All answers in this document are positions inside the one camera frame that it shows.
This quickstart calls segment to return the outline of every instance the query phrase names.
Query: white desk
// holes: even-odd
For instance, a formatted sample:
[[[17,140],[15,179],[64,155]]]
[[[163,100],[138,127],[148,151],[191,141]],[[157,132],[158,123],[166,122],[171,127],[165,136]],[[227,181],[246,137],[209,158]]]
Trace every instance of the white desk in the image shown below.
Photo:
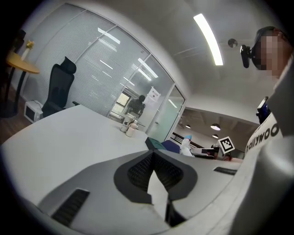
[[[121,124],[82,105],[46,117],[8,139],[4,161],[18,193],[35,205],[87,166],[148,150],[144,132],[130,138]]]

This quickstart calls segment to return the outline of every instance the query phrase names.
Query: wooden table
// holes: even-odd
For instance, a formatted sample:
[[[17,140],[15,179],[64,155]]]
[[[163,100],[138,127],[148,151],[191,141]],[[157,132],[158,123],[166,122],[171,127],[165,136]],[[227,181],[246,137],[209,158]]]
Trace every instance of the wooden table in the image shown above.
[[[8,65],[12,66],[12,70],[9,75],[8,83],[6,86],[6,92],[5,92],[5,98],[4,98],[5,103],[3,105],[3,109],[1,111],[0,116],[2,118],[5,118],[5,117],[11,118],[17,114],[17,106],[18,106],[20,90],[22,88],[23,80],[24,80],[26,73],[28,72],[28,73],[37,74],[37,73],[40,73],[40,71],[35,65],[30,64],[29,62],[22,61],[20,55],[14,53],[14,52],[11,52],[10,54],[8,54],[8,56],[6,58],[6,63]],[[13,75],[15,68],[18,68],[18,69],[22,70],[23,72],[22,72],[22,75],[21,75],[19,82],[18,82],[15,100],[14,100],[14,102],[12,102],[12,101],[8,100],[8,93],[9,93],[9,87],[11,84],[12,75]]]

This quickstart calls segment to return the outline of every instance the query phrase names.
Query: man in dark shirt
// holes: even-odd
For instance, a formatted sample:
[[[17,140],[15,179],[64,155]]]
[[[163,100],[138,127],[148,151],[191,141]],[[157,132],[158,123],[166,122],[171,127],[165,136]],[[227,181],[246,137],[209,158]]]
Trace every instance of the man in dark shirt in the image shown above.
[[[145,104],[143,104],[143,101],[145,100],[145,96],[141,95],[138,99],[133,99],[128,103],[128,108],[125,114],[134,112],[135,114],[138,114],[137,118],[140,118],[144,108]]]

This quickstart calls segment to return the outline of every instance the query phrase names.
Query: yellow object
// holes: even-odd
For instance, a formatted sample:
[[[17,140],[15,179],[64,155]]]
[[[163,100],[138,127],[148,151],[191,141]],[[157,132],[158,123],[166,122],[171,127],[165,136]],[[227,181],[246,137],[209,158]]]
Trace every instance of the yellow object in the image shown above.
[[[27,42],[27,48],[32,49],[33,46],[34,46],[34,42],[32,42],[32,41],[29,40],[29,41]]]
[[[20,55],[14,52],[8,54],[6,63],[28,73],[40,73],[40,70],[35,65],[22,61]]]

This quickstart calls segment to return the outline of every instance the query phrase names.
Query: wooden floor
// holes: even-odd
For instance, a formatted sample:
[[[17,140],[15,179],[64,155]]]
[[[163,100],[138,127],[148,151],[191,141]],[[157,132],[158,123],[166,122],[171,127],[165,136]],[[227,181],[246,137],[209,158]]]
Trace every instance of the wooden floor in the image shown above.
[[[2,96],[4,96],[4,88],[1,90]],[[8,99],[13,101],[15,97],[15,90],[10,87]],[[18,114],[11,118],[0,119],[0,145],[3,144],[7,139],[13,136],[15,133],[29,126],[31,123],[27,120],[24,115],[24,103],[22,97],[19,97],[18,101]]]

